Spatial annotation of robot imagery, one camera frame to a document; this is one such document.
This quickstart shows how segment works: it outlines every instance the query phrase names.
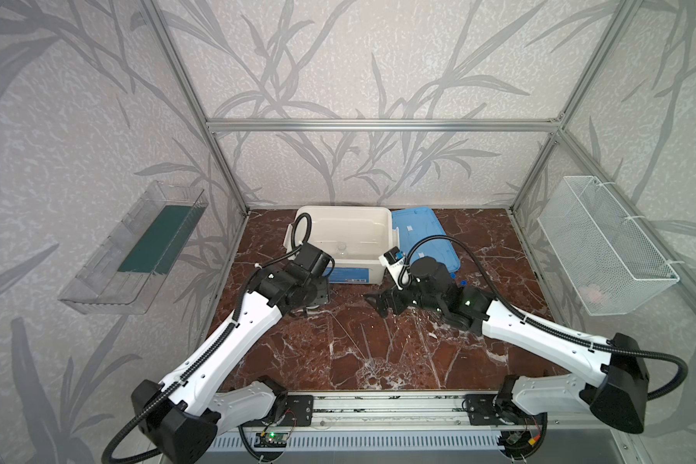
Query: wall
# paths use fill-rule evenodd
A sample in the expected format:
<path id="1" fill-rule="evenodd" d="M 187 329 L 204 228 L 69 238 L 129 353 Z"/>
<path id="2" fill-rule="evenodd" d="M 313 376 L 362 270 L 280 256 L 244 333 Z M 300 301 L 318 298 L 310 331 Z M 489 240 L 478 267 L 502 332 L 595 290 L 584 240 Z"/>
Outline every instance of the wall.
<path id="1" fill-rule="evenodd" d="M 192 120 L 136 2 L 0 0 L 0 462 L 98 462 L 195 345 L 242 218 Z M 60 303 L 155 179 L 210 204 L 153 306 Z"/>
<path id="2" fill-rule="evenodd" d="M 567 129 L 696 274 L 696 2 L 643 2 Z M 575 161 L 558 147 L 517 219 L 568 324 L 687 360 L 686 383 L 648 404 L 641 439 L 655 463 L 696 464 L 694 311 L 673 287 L 628 315 L 589 316 L 536 221 L 562 176 L 586 174 Z M 648 367 L 653 387 L 675 371 Z"/>
<path id="3" fill-rule="evenodd" d="M 159 4 L 210 119 L 548 119 L 618 1 Z M 221 133 L 220 143 L 254 206 L 481 206 L 510 204 L 500 200 L 544 135 L 445 137 Z M 458 160 L 432 162 L 444 149 Z"/>

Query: white wire mesh basket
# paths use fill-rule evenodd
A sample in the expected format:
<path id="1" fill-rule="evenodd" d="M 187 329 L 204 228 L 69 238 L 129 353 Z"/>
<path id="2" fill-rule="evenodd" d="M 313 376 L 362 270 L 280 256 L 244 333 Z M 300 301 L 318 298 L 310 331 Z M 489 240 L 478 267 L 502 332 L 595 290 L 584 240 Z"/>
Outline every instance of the white wire mesh basket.
<path id="1" fill-rule="evenodd" d="M 562 179 L 539 225 L 591 316 L 627 314 L 678 282 L 668 260 L 597 177 Z"/>

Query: robotic arm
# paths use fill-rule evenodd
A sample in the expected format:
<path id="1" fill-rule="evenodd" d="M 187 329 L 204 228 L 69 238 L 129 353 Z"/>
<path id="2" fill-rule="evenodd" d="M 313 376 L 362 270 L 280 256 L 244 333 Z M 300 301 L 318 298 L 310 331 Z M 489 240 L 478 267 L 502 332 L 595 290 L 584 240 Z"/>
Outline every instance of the robotic arm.
<path id="1" fill-rule="evenodd" d="M 256 340 L 285 314 L 329 301 L 327 276 L 323 274 L 333 259 L 306 243 L 311 218 L 306 219 L 304 243 L 296 246 L 292 233 L 292 251 L 250 276 L 232 314 L 201 347 L 160 383 L 145 380 L 134 390 L 132 404 L 136 416 L 108 444 L 102 455 L 104 464 L 132 464 L 160 453 L 175 464 L 192 464 L 217 434 L 250 420 L 263 418 L 272 423 L 283 417 L 286 389 L 270 379 L 259 379 L 216 398 L 214 395 Z M 479 267 L 492 293 L 456 286 L 445 265 L 431 257 L 409 265 L 409 256 L 425 241 L 435 238 L 460 244 Z M 283 269 L 275 265 L 294 255 L 295 259 Z M 452 327 L 507 341 L 570 372 L 566 376 L 542 378 L 507 376 L 491 405 L 492 414 L 502 422 L 519 424 L 542 413 L 590 410 L 607 425 L 641 433 L 647 401 L 674 390 L 687 374 L 681 359 L 640 351 L 637 342 L 623 334 L 617 333 L 609 340 L 577 332 L 510 305 L 497 292 L 476 257 L 453 237 L 428 237 L 418 242 L 407 257 L 394 248 L 380 261 L 396 285 L 364 298 L 381 317 L 387 317 L 390 310 L 398 316 L 409 307 L 428 310 Z M 642 358 L 676 363 L 676 377 L 648 393 L 650 377 Z M 157 449 L 134 457 L 112 457 L 120 441 L 137 426 Z"/>

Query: green mat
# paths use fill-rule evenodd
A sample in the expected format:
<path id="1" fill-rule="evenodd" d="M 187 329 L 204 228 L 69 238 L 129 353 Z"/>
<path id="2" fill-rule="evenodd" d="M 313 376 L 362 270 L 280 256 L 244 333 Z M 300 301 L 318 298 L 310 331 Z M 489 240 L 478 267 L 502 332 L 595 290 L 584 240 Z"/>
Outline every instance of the green mat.
<path id="1" fill-rule="evenodd" d="M 194 216 L 194 220 L 188 221 L 188 224 L 176 235 L 189 213 Z M 163 207 L 117 271 L 120 273 L 152 273 L 154 271 L 157 274 L 168 274 L 175 264 L 178 253 L 186 245 L 188 237 L 191 236 L 203 214 L 204 208 L 191 211 L 191 206 Z"/>

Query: white plastic bin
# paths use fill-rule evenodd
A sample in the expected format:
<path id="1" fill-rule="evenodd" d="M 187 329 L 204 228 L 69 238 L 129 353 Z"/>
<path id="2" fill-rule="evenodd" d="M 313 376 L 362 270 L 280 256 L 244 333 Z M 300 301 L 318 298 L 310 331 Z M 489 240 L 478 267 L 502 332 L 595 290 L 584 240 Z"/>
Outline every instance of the white plastic bin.
<path id="1" fill-rule="evenodd" d="M 303 212 L 312 216 L 312 234 L 309 243 L 335 259 L 331 283 L 381 283 L 384 267 L 379 256 L 393 246 L 399 246 L 399 230 L 392 229 L 392 213 L 387 208 L 362 206 L 304 206 Z M 299 244 L 306 220 L 297 226 Z M 287 227 L 283 246 L 291 251 L 292 227 Z"/>

